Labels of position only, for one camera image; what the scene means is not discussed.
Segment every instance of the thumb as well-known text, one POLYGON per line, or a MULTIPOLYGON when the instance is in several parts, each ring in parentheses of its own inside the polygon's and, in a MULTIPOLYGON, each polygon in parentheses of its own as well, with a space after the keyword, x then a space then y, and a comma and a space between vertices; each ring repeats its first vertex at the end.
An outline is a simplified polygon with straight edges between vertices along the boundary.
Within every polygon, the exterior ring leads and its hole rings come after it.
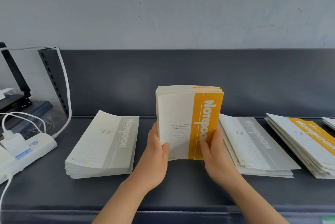
POLYGON ((165 143, 163 146, 163 163, 166 163, 169 158, 169 149, 170 149, 170 143, 165 143))
POLYGON ((204 160, 207 161, 207 160, 211 159, 212 155, 210 153, 210 149, 209 149, 209 146, 208 146, 207 142, 204 139, 201 139, 199 141, 199 144, 200 144, 200 149, 201 149, 201 152, 202 152, 202 156, 204 157, 204 160))

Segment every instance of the forearm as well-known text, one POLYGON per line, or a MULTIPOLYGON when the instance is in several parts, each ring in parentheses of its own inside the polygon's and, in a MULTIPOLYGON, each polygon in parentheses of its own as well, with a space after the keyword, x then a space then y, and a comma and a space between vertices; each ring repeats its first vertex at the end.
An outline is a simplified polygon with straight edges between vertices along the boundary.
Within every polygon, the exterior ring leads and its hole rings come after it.
POLYGON ((222 186, 234 199, 248 224, 288 223, 240 174, 235 174, 232 181, 222 186))
POLYGON ((92 224, 131 223, 146 193, 131 179, 126 179, 92 224))

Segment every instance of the blue label on power strip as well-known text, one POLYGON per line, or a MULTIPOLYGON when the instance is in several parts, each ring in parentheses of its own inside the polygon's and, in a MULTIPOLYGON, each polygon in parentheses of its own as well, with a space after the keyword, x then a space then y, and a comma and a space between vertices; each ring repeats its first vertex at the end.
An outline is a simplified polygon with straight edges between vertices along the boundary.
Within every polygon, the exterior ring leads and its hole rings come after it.
POLYGON ((23 158, 24 156, 26 156, 27 154, 29 154, 29 153, 31 153, 31 152, 32 152, 32 149, 29 148, 27 151, 24 151, 23 153, 19 154, 19 155, 16 156, 15 158, 16 158, 17 160, 19 160, 19 159, 23 158))

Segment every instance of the person's left hand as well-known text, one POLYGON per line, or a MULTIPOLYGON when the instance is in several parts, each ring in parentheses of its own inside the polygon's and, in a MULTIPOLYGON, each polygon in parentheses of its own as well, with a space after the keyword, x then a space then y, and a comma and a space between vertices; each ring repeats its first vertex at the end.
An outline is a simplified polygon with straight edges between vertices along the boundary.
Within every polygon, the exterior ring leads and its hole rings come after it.
POLYGON ((140 186, 146 192, 159 185, 163 181, 168 168, 169 148, 169 143, 161 145, 157 133, 157 122, 155 122, 149 131, 147 146, 127 180, 132 181, 136 186, 140 186))

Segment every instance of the black router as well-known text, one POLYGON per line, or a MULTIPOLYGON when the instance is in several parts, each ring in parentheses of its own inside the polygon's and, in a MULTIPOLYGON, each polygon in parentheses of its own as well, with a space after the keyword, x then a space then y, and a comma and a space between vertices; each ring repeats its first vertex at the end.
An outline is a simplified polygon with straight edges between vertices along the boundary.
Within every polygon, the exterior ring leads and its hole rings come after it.
MULTIPOLYGON (((4 42, 0 42, 0 48, 6 48, 6 47, 7 46, 4 42)), ((6 95, 6 98, 0 100, 0 113, 23 111, 24 109, 32 105, 29 99, 29 97, 31 96, 30 88, 27 82, 25 81, 24 77, 22 76, 10 52, 8 50, 3 50, 2 55, 5 58, 8 67, 11 70, 23 94, 6 95)))

